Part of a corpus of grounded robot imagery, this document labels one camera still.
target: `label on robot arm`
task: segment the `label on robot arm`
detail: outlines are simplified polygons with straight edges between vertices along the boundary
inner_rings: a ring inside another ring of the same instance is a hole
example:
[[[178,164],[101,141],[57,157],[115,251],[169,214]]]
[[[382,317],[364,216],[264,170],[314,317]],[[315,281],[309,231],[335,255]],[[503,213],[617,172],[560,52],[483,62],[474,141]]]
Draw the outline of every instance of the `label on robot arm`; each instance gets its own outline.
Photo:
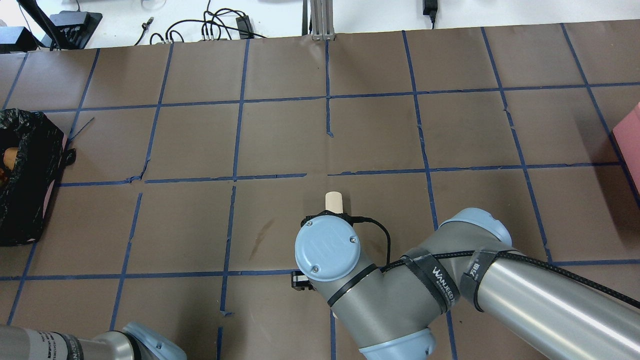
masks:
[[[29,336],[29,359],[67,360],[67,342],[62,336],[54,332],[24,330]]]

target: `pink box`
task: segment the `pink box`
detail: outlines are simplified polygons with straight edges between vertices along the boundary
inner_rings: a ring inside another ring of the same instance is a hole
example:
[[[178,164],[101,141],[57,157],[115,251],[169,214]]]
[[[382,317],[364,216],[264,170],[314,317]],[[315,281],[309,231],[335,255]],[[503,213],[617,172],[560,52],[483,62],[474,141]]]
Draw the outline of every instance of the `pink box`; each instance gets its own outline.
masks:
[[[640,191],[640,103],[614,129],[622,156]]]

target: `light blue joint cap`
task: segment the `light blue joint cap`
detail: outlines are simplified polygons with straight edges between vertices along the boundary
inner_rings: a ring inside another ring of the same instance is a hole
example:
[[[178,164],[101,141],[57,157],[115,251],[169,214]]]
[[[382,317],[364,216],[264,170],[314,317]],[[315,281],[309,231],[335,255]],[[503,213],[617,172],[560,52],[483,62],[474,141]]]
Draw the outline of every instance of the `light blue joint cap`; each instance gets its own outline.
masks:
[[[464,209],[463,211],[457,213],[454,217],[440,224],[440,226],[453,221],[467,222],[482,227],[484,230],[492,233],[501,242],[509,246],[513,246],[511,235],[509,235],[509,231],[507,230],[507,228],[502,225],[502,222],[494,219],[493,216],[485,210],[478,208]]]
[[[360,259],[360,239],[339,217],[323,215],[307,222],[296,237],[298,268],[315,281],[347,276]]]
[[[138,339],[159,360],[187,360],[187,354],[164,336],[137,322],[130,322],[122,331]]]
[[[435,349],[436,339],[427,328],[359,350],[367,360],[425,360]]]

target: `black plastic bag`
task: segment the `black plastic bag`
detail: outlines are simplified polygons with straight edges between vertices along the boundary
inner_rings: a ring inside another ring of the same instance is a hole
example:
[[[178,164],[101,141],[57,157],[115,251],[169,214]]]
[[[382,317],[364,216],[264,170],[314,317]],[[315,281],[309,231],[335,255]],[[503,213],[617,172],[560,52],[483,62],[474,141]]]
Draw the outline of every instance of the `black plastic bag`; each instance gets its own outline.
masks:
[[[0,246],[34,243],[42,235],[67,138],[43,113],[18,109],[0,111],[0,131],[0,138],[13,133],[18,140],[15,166],[0,189]]]

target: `robotic arm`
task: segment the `robotic arm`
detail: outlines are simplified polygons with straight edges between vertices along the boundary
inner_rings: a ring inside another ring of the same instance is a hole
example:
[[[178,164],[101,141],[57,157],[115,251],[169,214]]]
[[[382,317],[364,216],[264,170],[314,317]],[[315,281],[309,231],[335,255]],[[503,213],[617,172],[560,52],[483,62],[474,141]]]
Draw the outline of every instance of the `robotic arm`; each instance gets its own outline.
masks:
[[[483,210],[464,209],[379,269],[339,193],[327,194],[326,208],[302,225],[296,262],[368,360],[424,360],[435,348],[428,325],[460,295],[551,359],[640,359],[637,311],[521,255]]]

